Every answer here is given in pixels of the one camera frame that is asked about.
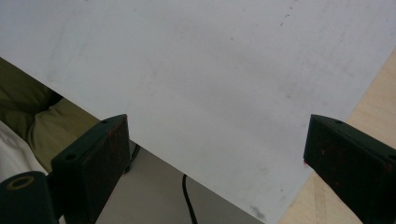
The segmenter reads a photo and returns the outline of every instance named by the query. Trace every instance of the gray surface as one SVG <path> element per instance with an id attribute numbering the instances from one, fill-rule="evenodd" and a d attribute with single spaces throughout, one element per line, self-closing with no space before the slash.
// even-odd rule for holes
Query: gray surface
<path id="1" fill-rule="evenodd" d="M 191 223 L 182 176 L 179 170 L 141 149 L 131 172 L 121 178 L 97 223 Z M 261 223 L 190 178 L 187 189 L 200 224 Z"/>

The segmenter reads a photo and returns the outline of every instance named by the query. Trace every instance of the black cable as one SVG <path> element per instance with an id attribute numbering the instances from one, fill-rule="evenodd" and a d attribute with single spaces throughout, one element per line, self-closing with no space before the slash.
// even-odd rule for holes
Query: black cable
<path id="1" fill-rule="evenodd" d="M 194 209 L 192 208 L 192 204 L 191 204 L 191 202 L 190 202 L 189 193 L 187 192 L 187 188 L 186 188 L 186 178 L 187 178 L 187 175 L 183 175 L 183 183 L 182 183 L 182 186 L 183 186 L 184 198 L 186 199 L 187 206 L 189 207 L 190 217 L 191 217 L 191 223 L 192 223 L 192 224 L 198 224 L 197 218 L 195 217 Z"/>
<path id="2" fill-rule="evenodd" d="M 129 160 L 128 166 L 125 168 L 124 175 L 128 174 L 131 171 L 132 162 L 136 159 L 137 153 L 139 153 L 141 146 L 135 144 L 134 152 L 131 155 L 131 159 Z"/>

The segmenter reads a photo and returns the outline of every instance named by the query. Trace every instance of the scuff mark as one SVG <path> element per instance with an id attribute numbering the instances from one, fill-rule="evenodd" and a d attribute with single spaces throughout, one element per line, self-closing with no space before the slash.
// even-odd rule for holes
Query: scuff mark
<path id="1" fill-rule="evenodd" d="M 250 208 L 251 208 L 251 210 L 253 210 L 253 213 L 256 216 L 256 218 L 258 218 L 259 220 L 265 221 L 265 214 L 263 212 L 261 212 L 257 206 L 251 205 Z"/>
<path id="2" fill-rule="evenodd" d="M 260 168 L 260 171 L 261 171 L 263 174 L 265 174 L 265 175 L 268 173 L 268 170 L 267 170 L 266 167 Z"/>

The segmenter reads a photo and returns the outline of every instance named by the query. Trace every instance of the table surface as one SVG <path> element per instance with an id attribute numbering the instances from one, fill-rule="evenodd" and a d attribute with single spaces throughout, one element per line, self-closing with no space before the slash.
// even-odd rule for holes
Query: table surface
<path id="1" fill-rule="evenodd" d="M 396 44 L 393 1 L 0 2 L 0 56 L 265 223 Z"/>
<path id="2" fill-rule="evenodd" d="M 191 223 L 182 176 L 175 167 L 142 148 L 130 173 L 115 187 L 97 224 Z M 187 178 L 186 186 L 198 223 L 262 223 L 191 178 Z"/>
<path id="3" fill-rule="evenodd" d="M 396 148 L 396 49 L 378 72 L 347 123 Z M 332 189 L 313 173 L 280 223 L 361 223 Z"/>

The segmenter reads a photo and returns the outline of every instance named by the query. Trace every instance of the green cloth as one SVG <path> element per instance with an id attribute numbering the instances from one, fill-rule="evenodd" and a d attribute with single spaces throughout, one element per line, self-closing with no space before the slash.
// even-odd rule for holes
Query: green cloth
<path id="1" fill-rule="evenodd" d="M 27 143 L 38 161 L 51 171 L 50 161 L 99 120 L 66 99 L 35 115 Z"/>
<path id="2" fill-rule="evenodd" d="M 0 58 L 0 120 L 23 140 L 35 114 L 46 110 L 54 92 Z"/>

